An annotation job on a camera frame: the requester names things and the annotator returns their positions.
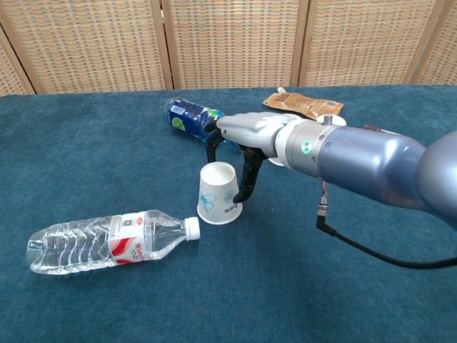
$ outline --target bottle cap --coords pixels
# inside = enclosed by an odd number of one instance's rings
[[[184,227],[186,228],[186,236],[187,236],[188,241],[200,239],[199,218],[197,218],[197,217],[185,218]]]

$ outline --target table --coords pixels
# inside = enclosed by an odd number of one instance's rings
[[[161,261],[64,277],[27,266],[31,234],[59,222],[160,209],[196,216],[205,144],[171,128],[182,96],[226,115],[265,111],[274,89],[0,98],[2,342],[457,342],[457,268],[391,266],[315,229],[320,184],[265,162],[233,223]],[[348,125],[424,145],[457,129],[455,86],[288,89],[343,102]],[[226,144],[218,158],[241,175]],[[457,231],[329,187],[328,223],[400,259],[457,254]]]

